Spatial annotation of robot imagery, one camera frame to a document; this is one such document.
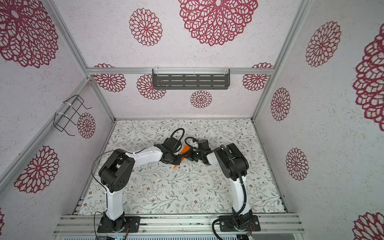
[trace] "floral tabletop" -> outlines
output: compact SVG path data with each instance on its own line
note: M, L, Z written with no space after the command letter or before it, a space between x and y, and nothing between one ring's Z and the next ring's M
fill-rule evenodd
M249 119L118 121L106 151L139 151L163 143L179 127L185 129L184 138L207 139L212 150L235 143L250 165L246 186L253 212L285 212ZM101 158L96 172L110 154ZM92 180L79 214L103 212L105 201L104 188ZM232 212L231 187L218 164L184 159L174 169L174 165L154 162L133 169L123 189L123 206L126 214L228 213Z

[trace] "black mounting plate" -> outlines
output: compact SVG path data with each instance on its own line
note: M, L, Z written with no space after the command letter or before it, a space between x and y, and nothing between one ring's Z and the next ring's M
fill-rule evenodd
M253 226L251 229L251 224L248 223L247 227L244 230L239 231L235 228L235 219L234 218L222 220L219 222L220 231L222 231L222 232L250 232L252 230L253 232L259 232L261 230L259 219L256 215L252 216L252 220L250 222L253 223L253 225L255 226L255 229L253 229Z
M98 233L113 233L113 231L108 227L107 219L103 215L100 220L99 228L97 229ZM140 217L125 217L126 223L129 225L128 232L138 232L140 226ZM127 227L124 228L120 232L127 232Z

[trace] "orange object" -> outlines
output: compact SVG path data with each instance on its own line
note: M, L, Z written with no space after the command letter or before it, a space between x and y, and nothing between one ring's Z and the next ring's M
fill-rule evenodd
M183 150L181 151L181 154L188 152L189 149L190 149L190 147L188 147L187 145L185 145L184 148L183 148Z

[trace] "red doily pattern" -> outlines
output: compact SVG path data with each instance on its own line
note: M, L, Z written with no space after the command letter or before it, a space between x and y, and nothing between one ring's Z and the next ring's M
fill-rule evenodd
M356 66L356 104L364 109L364 117L379 124L384 131L384 24L374 41L364 48L362 62Z
M96 68L114 68L109 64L98 64ZM110 92L120 92L125 88L125 78L123 74L95 74L93 75L98 85Z
M90 138L95 133L95 119L89 113L83 113L77 121L77 130L83 138Z
M179 0L180 17L191 37L210 46L233 41L252 21L257 0Z
M23 67L49 65L58 35L39 0L0 1L0 52Z
M369 212L359 215L354 221L355 226L352 231L354 240L383 240L384 239L384 216L377 212Z
M330 21L316 30L308 43L306 58L312 67L321 66L333 56L340 42L340 25Z
M193 106L197 108L205 108L208 107L212 102L212 95L204 90L198 90L192 93L191 103Z
M297 148L292 148L285 160L289 174L296 180L304 180L308 174L308 161L305 154Z
M253 66L253 68L272 68L270 63L259 63ZM263 89L269 75L267 74L246 74L243 76L243 86L251 91L257 91Z
M5 223L4 223L4 214L2 214L1 208L0 208L0 236L1 236L1 230L3 230L3 226L4 225L5 225Z
M163 35L159 19L153 12L144 8L132 13L129 28L133 37L145 46L157 44Z
M167 92L166 90L156 90L153 88L151 74L140 76L136 84L140 94L148 99L155 100L162 98Z
M273 94L271 100L271 113L276 121L286 118L291 107L290 95L285 88L279 88Z
M21 192L37 193L55 179L58 168L59 159L55 151L49 146L43 146L13 185Z

